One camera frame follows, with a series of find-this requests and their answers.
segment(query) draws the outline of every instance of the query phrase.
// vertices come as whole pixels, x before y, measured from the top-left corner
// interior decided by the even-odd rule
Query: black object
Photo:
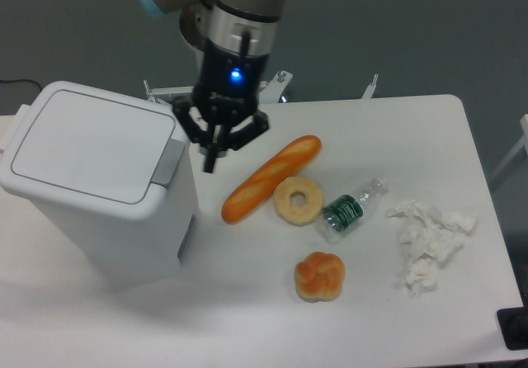
[[[269,129],[267,115],[257,109],[258,88],[268,56],[248,56],[250,41],[249,31],[244,31],[239,53],[235,54],[207,40],[200,78],[191,96],[171,102],[191,142],[206,151],[204,172],[213,172],[216,158],[228,149],[238,150]],[[207,122],[207,130],[201,129],[189,114],[193,106]],[[247,125],[231,132],[250,116]]]
[[[528,308],[500,309],[497,318],[506,347],[528,349]]]

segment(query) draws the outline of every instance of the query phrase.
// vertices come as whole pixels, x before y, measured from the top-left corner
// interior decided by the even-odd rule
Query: plastic bottle
[[[350,226],[361,218],[380,195],[387,191],[385,182],[379,178],[365,184],[350,195],[341,195],[323,207],[315,221],[315,227],[330,244],[339,242],[350,230]]]

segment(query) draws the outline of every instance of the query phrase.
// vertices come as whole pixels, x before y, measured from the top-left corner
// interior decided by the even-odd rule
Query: green label
[[[363,216],[363,209],[352,196],[343,195],[327,205],[324,209],[339,219],[343,229],[348,228],[356,219]]]

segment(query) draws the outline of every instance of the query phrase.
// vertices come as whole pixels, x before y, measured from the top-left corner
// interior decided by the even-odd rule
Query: donut
[[[302,300],[333,300],[341,293],[345,264],[337,255],[312,252],[295,266],[294,279]]]
[[[304,196],[303,205],[294,205],[291,197]],[[288,177],[273,192],[276,212],[294,225],[313,222],[323,208],[323,193],[315,182],[305,177]]]

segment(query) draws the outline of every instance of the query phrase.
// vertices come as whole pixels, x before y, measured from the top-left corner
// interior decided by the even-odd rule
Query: crumpled paper
[[[388,217],[410,219],[399,242],[407,258],[405,283],[414,295],[436,288],[436,266],[462,248],[478,220],[475,213],[444,212],[422,201],[401,204]]]

